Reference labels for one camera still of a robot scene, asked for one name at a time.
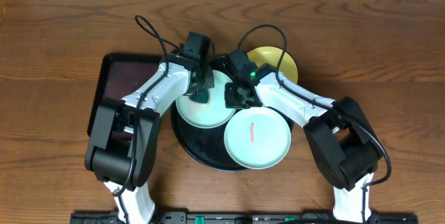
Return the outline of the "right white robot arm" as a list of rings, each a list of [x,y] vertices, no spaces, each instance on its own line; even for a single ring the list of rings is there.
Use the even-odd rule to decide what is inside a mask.
[[[318,96],[289,81],[276,67],[254,63],[228,65],[228,108],[267,106],[300,125],[317,168],[334,187],[334,217],[366,223],[371,217],[369,188],[379,159],[388,154],[375,136],[359,104]]]

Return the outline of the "yellow plate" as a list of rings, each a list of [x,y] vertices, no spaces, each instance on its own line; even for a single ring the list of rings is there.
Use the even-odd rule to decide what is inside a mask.
[[[277,47],[257,47],[247,53],[248,58],[257,66],[264,63],[277,67],[282,50]],[[280,65],[280,72],[293,83],[298,82],[298,68],[293,58],[285,53]]]

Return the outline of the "green yellow sponge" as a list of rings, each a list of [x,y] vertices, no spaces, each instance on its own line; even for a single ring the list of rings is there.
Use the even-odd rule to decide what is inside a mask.
[[[208,90],[200,90],[189,96],[189,100],[199,104],[208,104],[210,95]]]

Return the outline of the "dark rectangular tray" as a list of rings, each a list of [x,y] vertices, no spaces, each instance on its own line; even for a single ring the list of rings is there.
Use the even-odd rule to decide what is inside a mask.
[[[109,53],[102,60],[88,123],[91,135],[97,108],[105,97],[121,99],[140,88],[157,71],[160,55]]]

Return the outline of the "round black tray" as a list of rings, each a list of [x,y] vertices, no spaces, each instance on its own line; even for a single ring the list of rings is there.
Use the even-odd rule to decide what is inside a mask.
[[[232,76],[229,74],[226,67],[227,57],[219,57],[211,62],[212,72],[213,70],[223,72],[232,80]],[[243,109],[235,110],[236,114]],[[287,124],[290,127],[290,130],[292,130],[293,121],[286,117],[283,113],[278,113],[286,120]],[[185,149],[185,151],[187,151],[187,153],[189,153],[194,159],[206,166],[215,168],[217,170],[242,171],[248,169],[237,164],[226,151],[223,137],[225,127],[227,126],[227,123],[231,118],[221,126],[210,129],[203,129],[188,124],[180,116],[176,107],[176,102],[172,104],[170,114],[173,130],[175,132],[177,140]]]

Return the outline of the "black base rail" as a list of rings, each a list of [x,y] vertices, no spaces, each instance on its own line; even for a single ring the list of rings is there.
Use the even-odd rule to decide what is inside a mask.
[[[110,213],[73,213],[70,224],[118,224],[123,221],[117,212]],[[418,224],[415,215],[372,214],[368,224]],[[187,214],[170,211],[156,214],[149,224],[298,224],[334,223],[340,221],[326,213],[306,213],[296,215],[247,215],[247,214]]]

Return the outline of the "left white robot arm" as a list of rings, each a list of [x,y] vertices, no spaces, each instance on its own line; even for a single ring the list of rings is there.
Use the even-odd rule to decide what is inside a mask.
[[[105,95],[110,77],[118,78],[117,64],[127,74],[148,79],[129,95]],[[205,54],[180,50],[164,57],[107,54],[95,93],[85,167],[105,183],[118,205],[123,223],[149,223],[155,212],[147,180],[156,159],[161,116],[180,96],[213,85]]]

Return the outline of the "light green plate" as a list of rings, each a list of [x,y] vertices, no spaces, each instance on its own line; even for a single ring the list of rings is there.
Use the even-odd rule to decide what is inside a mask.
[[[227,123],[223,140],[227,153],[237,164],[261,170],[283,160],[291,146],[291,130],[273,109],[243,109]]]
[[[176,99],[176,107],[180,116],[194,127],[210,129],[226,123],[236,112],[225,106],[225,84],[232,80],[223,72],[213,70],[214,87],[208,89],[208,104],[199,104],[182,95]]]

